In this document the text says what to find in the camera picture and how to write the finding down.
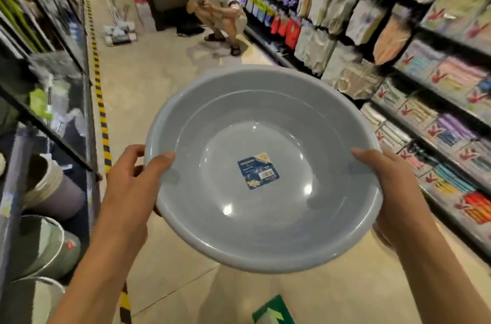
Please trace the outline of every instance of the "tiled floor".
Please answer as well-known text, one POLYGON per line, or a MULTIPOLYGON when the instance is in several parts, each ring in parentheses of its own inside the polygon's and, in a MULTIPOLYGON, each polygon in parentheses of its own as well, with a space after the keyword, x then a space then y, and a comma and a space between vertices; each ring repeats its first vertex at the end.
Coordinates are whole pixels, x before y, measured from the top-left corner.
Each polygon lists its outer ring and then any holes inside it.
MULTIPOLYGON (((111 17, 105 0, 90 1, 100 32, 103 24, 111 23, 111 17)), ((246 51, 241 58, 233 58, 228 48, 204 44, 202 35, 180 38, 173 29, 145 33, 132 0, 117 2, 130 4, 138 41, 108 48, 101 34, 97 35, 114 160, 127 145, 145 142, 153 117, 164 101, 200 73, 217 66, 271 63, 245 38, 246 51)), ((99 139, 98 121, 96 130, 99 139)), ((152 216, 148 225, 148 241, 128 276, 135 324, 249 323, 251 313, 278 293, 298 324, 419 322, 397 258, 371 233, 327 265, 295 274, 260 275, 236 271, 200 255, 157 216, 152 216)), ((446 235, 491 305, 489 269, 448 232, 446 235)))

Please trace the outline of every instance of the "person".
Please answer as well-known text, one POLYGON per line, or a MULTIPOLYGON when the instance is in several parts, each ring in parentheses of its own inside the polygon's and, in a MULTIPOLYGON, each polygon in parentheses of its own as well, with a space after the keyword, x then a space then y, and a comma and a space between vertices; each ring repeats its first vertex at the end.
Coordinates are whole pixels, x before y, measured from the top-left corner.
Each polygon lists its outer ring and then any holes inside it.
POLYGON ((221 32, 224 30, 230 41, 230 54, 233 56, 241 54, 237 35, 244 32, 247 17, 239 0, 189 0, 186 10, 189 14, 194 13, 203 24, 213 30, 213 33, 205 37, 205 41, 225 41, 221 32))
MULTIPOLYGON (((93 241, 49 324, 109 324, 119 292, 147 237, 160 177, 174 153, 135 167, 145 147, 126 148, 107 177, 93 241)), ((352 149, 377 174, 384 203, 379 227, 395 248, 424 324, 489 324, 491 312, 463 271, 409 165, 390 151, 352 149)))

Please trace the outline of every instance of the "sandal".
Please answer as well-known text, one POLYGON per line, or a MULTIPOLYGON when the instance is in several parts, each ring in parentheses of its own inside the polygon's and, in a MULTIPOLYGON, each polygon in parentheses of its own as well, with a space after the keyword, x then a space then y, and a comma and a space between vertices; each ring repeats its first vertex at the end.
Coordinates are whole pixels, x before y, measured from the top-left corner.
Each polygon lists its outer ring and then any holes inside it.
POLYGON ((225 37, 222 35, 222 37, 217 37, 215 33, 211 33, 205 37, 205 41, 207 42, 224 42, 225 37))
POLYGON ((232 45, 232 49, 230 50, 230 55, 232 56, 240 56, 241 55, 241 48, 239 45, 232 45))

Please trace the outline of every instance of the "hazard tape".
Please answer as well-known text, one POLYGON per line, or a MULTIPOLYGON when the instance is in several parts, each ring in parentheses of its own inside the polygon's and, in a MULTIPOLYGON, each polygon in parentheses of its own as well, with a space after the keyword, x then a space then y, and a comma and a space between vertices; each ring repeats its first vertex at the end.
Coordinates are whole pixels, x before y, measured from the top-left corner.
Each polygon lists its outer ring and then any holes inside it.
MULTIPOLYGON (((97 52, 97 43, 95 41, 95 28, 94 21, 92 20, 92 9, 90 8, 90 0, 85 0, 85 6, 87 7, 87 23, 89 24, 89 36, 90 44, 92 47, 92 57, 93 57, 93 68, 94 68, 94 78, 95 78, 95 95, 97 96, 97 105, 99 107, 99 116, 101 120, 101 130, 102 130, 102 146, 104 150, 104 168, 106 173, 110 171, 113 165, 113 160, 111 157, 111 150, 109 148, 109 132, 107 131, 107 121, 106 121, 106 109, 104 108, 104 100, 102 99, 102 85, 101 85, 101 70, 99 62, 99 53, 97 52)), ((124 283, 123 290, 121 290, 120 303, 119 303, 119 317, 121 323, 131 324, 131 305, 130 299, 128 298, 128 287, 126 282, 124 283)))

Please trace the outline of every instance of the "label sticker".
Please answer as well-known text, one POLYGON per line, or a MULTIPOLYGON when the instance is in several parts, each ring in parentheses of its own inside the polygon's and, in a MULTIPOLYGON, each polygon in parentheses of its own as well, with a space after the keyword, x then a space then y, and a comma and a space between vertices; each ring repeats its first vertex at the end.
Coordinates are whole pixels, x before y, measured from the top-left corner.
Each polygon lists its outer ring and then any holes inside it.
POLYGON ((237 161, 249 189, 261 187, 279 178, 279 174, 266 153, 237 161))

